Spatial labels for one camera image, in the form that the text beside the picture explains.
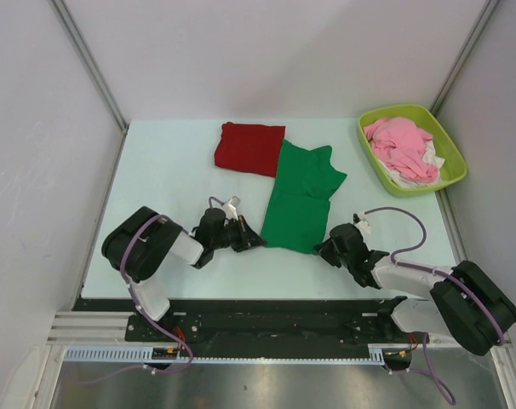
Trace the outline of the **green t-shirt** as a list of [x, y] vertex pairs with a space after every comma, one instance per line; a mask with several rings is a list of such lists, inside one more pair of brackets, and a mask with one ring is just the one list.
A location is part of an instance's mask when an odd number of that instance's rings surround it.
[[330, 145], [312, 150], [284, 141], [261, 237], [270, 248], [312, 254], [322, 243], [331, 198], [347, 179], [330, 162]]

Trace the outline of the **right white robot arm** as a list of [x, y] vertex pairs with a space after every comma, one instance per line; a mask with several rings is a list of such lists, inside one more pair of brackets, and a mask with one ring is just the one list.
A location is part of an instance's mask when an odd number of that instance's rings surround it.
[[369, 249], [351, 223], [333, 228], [315, 250], [363, 287], [399, 291], [378, 320], [378, 331], [389, 342], [410, 332], [436, 334], [482, 356], [502, 344], [516, 323], [516, 306], [474, 262], [436, 268], [396, 261], [386, 251]]

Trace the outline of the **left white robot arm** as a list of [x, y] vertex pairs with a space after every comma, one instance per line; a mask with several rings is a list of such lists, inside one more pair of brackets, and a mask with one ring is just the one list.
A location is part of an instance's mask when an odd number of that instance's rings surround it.
[[159, 284], [158, 270], [166, 257], [200, 269], [218, 250], [241, 253], [266, 244], [234, 207], [208, 208], [188, 233], [167, 216], [143, 206], [106, 237], [101, 254], [122, 275], [137, 310], [146, 316], [145, 332], [162, 341], [174, 330], [174, 321], [166, 314], [169, 296]]

